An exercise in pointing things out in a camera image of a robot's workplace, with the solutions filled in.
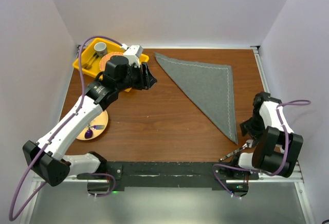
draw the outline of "gray cloth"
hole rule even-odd
[[[180,61],[159,53],[155,59],[186,96],[237,144],[231,66]]]

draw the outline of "white wall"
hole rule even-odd
[[[58,121],[75,44],[52,0],[1,0],[0,11],[3,224],[9,222],[11,198],[27,167],[23,144],[28,139],[35,141]],[[21,200],[29,185],[24,186]]]
[[[328,18],[329,0],[288,0],[261,46],[272,94],[313,102],[285,112],[304,137],[299,159],[317,223],[329,219]]]
[[[286,0],[54,0],[75,42],[93,34],[143,46],[260,45]]]

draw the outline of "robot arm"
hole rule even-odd
[[[242,153],[239,166],[275,172],[283,161],[283,154],[275,151],[277,145],[284,147],[285,144],[283,124],[288,132],[289,149],[284,167],[278,175],[289,177],[292,174],[303,144],[303,138],[295,134],[287,124],[282,112],[283,107],[278,107],[281,103],[281,100],[272,98],[266,92],[261,92],[255,96],[252,117],[240,125],[242,135],[249,134],[253,138],[255,150],[252,155]]]
[[[78,134],[95,117],[118,99],[119,93],[127,88],[149,89],[157,80],[151,75],[147,63],[139,63],[142,48],[131,46],[123,56],[113,56],[106,63],[105,71],[91,82],[84,97],[80,97],[68,114],[37,142],[27,141],[23,152],[28,164],[48,139],[68,117],[73,118],[56,134],[46,147],[32,170],[51,186],[60,184],[68,175],[81,173],[105,173],[106,159],[95,152],[86,155],[66,156],[65,152]],[[76,112],[78,104],[83,105]]]

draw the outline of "brown wooden surface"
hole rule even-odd
[[[239,145],[245,143],[239,124],[251,117],[254,95],[263,90],[252,50],[145,49],[158,83],[150,90],[122,92],[107,109],[106,131],[91,141],[76,140],[67,154],[95,151],[115,161],[218,161],[237,148],[168,77],[154,52],[179,60],[231,65]],[[86,84],[92,80],[85,77]],[[62,116],[80,95],[79,74],[74,70]]]

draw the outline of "wooden plate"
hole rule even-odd
[[[106,65],[106,63],[111,59],[112,56],[115,56],[115,55],[123,55],[123,53],[121,53],[121,52],[108,53],[99,62],[99,69],[101,71],[105,71],[105,65]]]
[[[105,110],[104,112],[102,112],[99,116],[97,116],[96,118],[94,118],[90,125],[105,125],[105,128],[102,129],[102,130],[93,130],[93,136],[91,138],[85,138],[84,135],[86,133],[86,131],[88,130],[88,127],[85,127],[82,132],[77,136],[77,139],[79,140],[91,140],[93,138],[97,138],[99,135],[101,135],[106,127],[107,127],[107,124],[108,124],[108,114],[107,114],[107,111]]]

